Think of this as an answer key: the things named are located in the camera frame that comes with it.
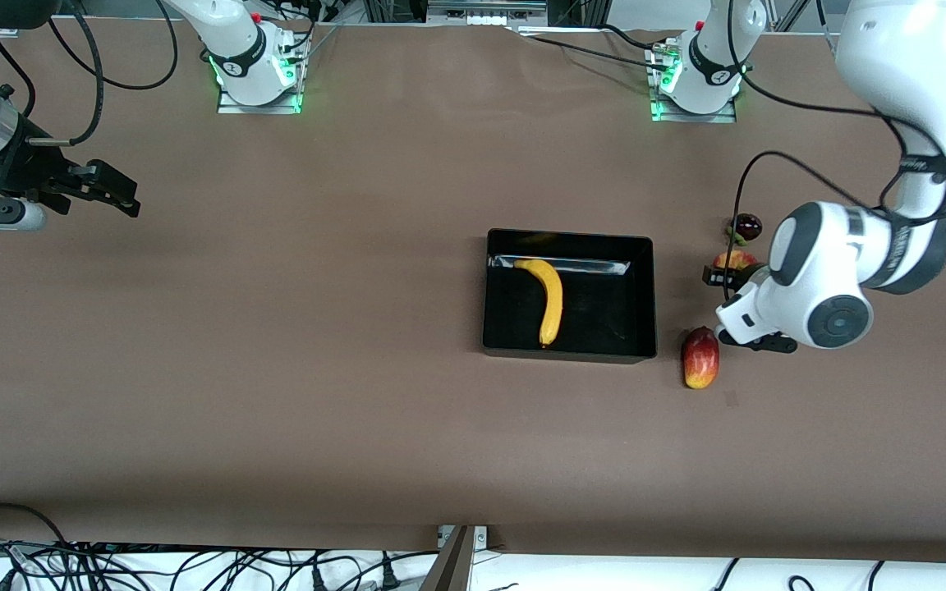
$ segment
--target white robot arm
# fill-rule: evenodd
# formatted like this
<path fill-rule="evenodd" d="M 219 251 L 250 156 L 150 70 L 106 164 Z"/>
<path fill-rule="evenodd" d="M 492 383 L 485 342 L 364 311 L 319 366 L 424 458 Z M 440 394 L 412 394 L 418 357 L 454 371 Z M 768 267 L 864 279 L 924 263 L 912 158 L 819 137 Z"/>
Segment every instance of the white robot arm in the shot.
<path fill-rule="evenodd" d="M 244 105 L 274 101 L 296 82 L 288 60 L 299 59 L 294 33 L 255 22 L 239 0 L 166 0 L 191 23 L 210 52 L 229 97 Z"/>
<path fill-rule="evenodd" d="M 783 332 L 851 345 L 874 322 L 863 288 L 915 291 L 946 263 L 946 0 L 852 0 L 837 64 L 856 96 L 912 124 L 893 124 L 905 147 L 896 206 L 812 202 L 785 218 L 769 264 L 717 309 L 738 344 Z"/>

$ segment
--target banana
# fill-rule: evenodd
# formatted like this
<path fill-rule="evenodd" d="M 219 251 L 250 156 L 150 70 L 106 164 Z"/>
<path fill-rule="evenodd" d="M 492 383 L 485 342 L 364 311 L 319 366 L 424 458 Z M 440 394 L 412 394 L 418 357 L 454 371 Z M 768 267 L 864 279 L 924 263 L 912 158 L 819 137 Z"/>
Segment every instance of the banana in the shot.
<path fill-rule="evenodd" d="M 519 259 L 513 266 L 532 273 L 545 289 L 545 314 L 542 314 L 540 344 L 542 348 L 549 347 L 560 330 L 560 313 L 562 313 L 564 301 L 557 269 L 542 259 Z"/>

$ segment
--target black tray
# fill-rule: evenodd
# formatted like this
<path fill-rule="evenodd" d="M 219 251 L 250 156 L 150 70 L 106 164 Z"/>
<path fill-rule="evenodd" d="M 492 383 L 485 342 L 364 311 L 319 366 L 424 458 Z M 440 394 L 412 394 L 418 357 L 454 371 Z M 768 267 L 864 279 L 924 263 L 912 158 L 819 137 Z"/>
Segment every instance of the black tray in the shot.
<path fill-rule="evenodd" d="M 538 332 L 545 291 L 516 259 L 547 259 L 562 281 L 557 340 Z M 484 352 L 496 356 L 637 363 L 656 355 L 652 241 L 638 236 L 543 231 L 488 232 Z"/>

